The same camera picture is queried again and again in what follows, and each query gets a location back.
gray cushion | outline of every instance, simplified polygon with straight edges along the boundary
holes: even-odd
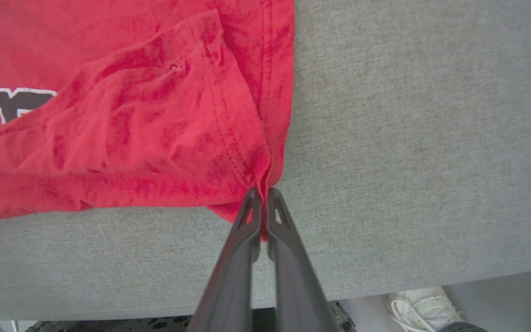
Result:
[[[278,188],[329,298],[531,270],[531,0],[295,1]],[[191,313],[202,208],[0,220],[0,319]],[[274,301],[264,252],[257,306]]]

person's leg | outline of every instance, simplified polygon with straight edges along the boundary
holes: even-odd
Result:
[[[484,328],[466,323],[465,321],[456,321],[444,326],[438,332],[488,332]]]
[[[441,287],[389,294],[386,309],[407,332],[487,332],[469,324]]]

shoelace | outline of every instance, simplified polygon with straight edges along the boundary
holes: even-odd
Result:
[[[426,329],[422,330],[421,328],[417,328],[417,327],[413,326],[413,323],[411,323],[411,320],[409,320],[408,317],[403,317],[396,310],[396,304],[395,304],[396,302],[404,303],[408,307],[408,309],[410,310],[411,313],[415,313],[415,316],[417,316],[417,321],[419,323],[421,323],[423,326],[425,326]],[[437,330],[434,329],[434,327],[432,325],[430,325],[430,323],[428,323],[428,321],[424,317],[421,317],[421,315],[419,315],[417,310],[415,308],[413,308],[413,306],[409,302],[407,302],[405,300],[400,300],[400,299],[399,300],[394,300],[394,301],[392,301],[392,303],[390,303],[390,308],[392,309],[392,315],[394,316],[394,317],[391,317],[392,320],[394,320],[397,323],[399,323],[405,330],[410,331],[410,332],[437,332]],[[428,319],[430,321],[441,322],[441,323],[445,323],[445,325],[447,325],[449,323],[449,321],[451,320],[451,318],[448,315],[444,315],[444,313],[447,310],[448,310],[448,308],[444,308],[444,309],[441,309],[441,310],[434,309],[434,310],[428,311],[428,313],[426,315],[428,316]]]
[[[12,320],[11,326],[13,328],[13,332],[18,332],[18,321],[17,320]]]

t-shirt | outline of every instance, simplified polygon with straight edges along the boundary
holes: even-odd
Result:
[[[0,218],[210,206],[282,174],[291,0],[0,0]]]

floor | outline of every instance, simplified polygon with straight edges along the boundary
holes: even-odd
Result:
[[[470,323],[490,332],[531,332],[531,272],[445,287],[457,309],[465,311]],[[402,332],[393,322],[381,296],[341,301],[356,323],[358,332]],[[23,332],[35,321],[19,322]],[[12,332],[10,321],[0,321],[4,332]]]

